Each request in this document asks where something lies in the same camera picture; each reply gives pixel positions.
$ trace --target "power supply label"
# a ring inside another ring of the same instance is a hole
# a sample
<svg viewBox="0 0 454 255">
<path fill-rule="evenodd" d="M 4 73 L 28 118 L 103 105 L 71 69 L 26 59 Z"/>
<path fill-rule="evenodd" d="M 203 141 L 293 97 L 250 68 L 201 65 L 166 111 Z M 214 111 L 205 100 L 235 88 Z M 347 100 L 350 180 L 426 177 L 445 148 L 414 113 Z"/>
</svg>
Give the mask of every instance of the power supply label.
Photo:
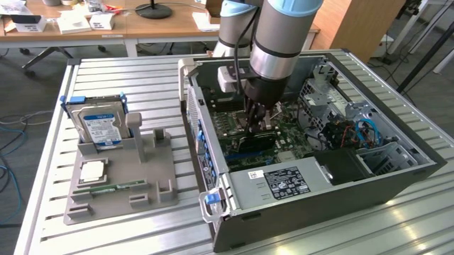
<svg viewBox="0 0 454 255">
<path fill-rule="evenodd" d="M 295 166 L 265 173 L 265 178 L 278 200 L 311 191 Z"/>
</svg>

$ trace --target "hard drive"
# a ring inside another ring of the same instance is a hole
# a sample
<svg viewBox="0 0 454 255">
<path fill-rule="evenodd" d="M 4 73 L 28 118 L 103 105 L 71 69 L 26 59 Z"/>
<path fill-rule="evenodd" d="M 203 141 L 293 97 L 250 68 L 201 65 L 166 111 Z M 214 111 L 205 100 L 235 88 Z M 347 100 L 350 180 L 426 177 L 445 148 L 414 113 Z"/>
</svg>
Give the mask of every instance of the hard drive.
<svg viewBox="0 0 454 255">
<path fill-rule="evenodd" d="M 83 143 L 92 142 L 96 149 L 122 146 L 122 140 L 131 137 L 126 125 L 126 96 L 71 97 L 66 111 L 75 124 Z"/>
</svg>

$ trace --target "aluminum slotted table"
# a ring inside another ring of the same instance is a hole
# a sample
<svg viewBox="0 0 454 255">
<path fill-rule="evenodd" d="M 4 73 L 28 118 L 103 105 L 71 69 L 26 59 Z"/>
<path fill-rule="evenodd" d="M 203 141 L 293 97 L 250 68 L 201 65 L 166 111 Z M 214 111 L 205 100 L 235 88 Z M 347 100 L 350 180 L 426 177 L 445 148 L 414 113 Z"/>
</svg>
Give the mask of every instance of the aluminum slotted table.
<svg viewBox="0 0 454 255">
<path fill-rule="evenodd" d="M 223 254 L 453 254 L 454 139 L 351 54 L 329 50 L 417 131 L 449 164 L 385 205 L 247 245 Z M 78 132 L 56 103 L 15 254 L 211 254 L 211 234 L 198 203 L 198 184 L 181 116 L 178 60 L 186 56 L 83 59 L 68 65 L 60 96 L 124 92 L 143 116 L 142 132 L 173 135 L 179 204 L 66 226 Z M 345 81 L 353 100 L 362 95 Z"/>
</svg>

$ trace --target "wooden desk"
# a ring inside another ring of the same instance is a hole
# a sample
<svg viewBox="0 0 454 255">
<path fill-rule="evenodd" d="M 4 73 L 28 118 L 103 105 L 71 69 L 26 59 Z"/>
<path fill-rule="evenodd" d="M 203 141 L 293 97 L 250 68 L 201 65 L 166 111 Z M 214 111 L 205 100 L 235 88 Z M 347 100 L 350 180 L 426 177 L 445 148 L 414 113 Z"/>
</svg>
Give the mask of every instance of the wooden desk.
<svg viewBox="0 0 454 255">
<path fill-rule="evenodd" d="M 135 9 L 148 0 L 104 0 L 110 5 Z M 203 7 L 194 0 L 166 0 Z M 112 30 L 92 30 L 88 32 L 62 35 L 58 24 L 48 23 L 43 33 L 22 33 L 16 30 L 7 34 L 0 33 L 0 48 L 34 48 L 51 46 L 86 46 L 124 44 L 130 57 L 138 56 L 136 44 L 140 43 L 177 43 L 193 41 L 218 41 L 218 32 L 202 32 L 193 19 L 193 12 L 203 10 L 181 4 L 166 4 L 174 11 L 171 17 L 162 20 L 148 20 L 136 15 L 135 11 L 128 14 L 115 15 L 115 27 Z M 59 11 L 70 10 L 70 6 L 46 6 L 42 0 L 28 0 L 27 7 L 36 15 L 47 18 L 60 16 Z M 305 48 L 310 49 L 319 28 L 313 26 Z"/>
<path fill-rule="evenodd" d="M 126 0 L 108 0 L 111 5 L 126 5 Z M 60 11 L 71 10 L 71 6 L 46 6 L 42 0 L 27 0 L 27 8 L 36 15 L 43 15 L 46 18 L 60 17 Z M 115 28 L 114 30 L 92 30 L 88 32 L 60 34 L 59 25 L 48 23 L 43 33 L 18 32 L 14 31 L 6 33 L 6 36 L 0 36 L 0 41 L 52 41 L 52 40 L 87 40 L 87 39 L 103 39 L 108 38 L 106 35 L 122 35 L 127 34 L 127 17 L 124 15 L 115 15 Z"/>
</svg>

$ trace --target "blue hard drive label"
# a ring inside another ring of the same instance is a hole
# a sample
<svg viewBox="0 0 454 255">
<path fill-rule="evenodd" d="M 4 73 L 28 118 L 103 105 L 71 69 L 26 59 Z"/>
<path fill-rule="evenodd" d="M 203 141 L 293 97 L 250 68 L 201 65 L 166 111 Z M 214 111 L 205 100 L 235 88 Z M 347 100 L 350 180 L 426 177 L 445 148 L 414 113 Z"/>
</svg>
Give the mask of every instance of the blue hard drive label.
<svg viewBox="0 0 454 255">
<path fill-rule="evenodd" d="M 122 141 L 119 128 L 115 126 L 114 114 L 98 114 L 84 116 L 87 132 L 94 143 L 99 146 L 118 145 Z"/>
</svg>

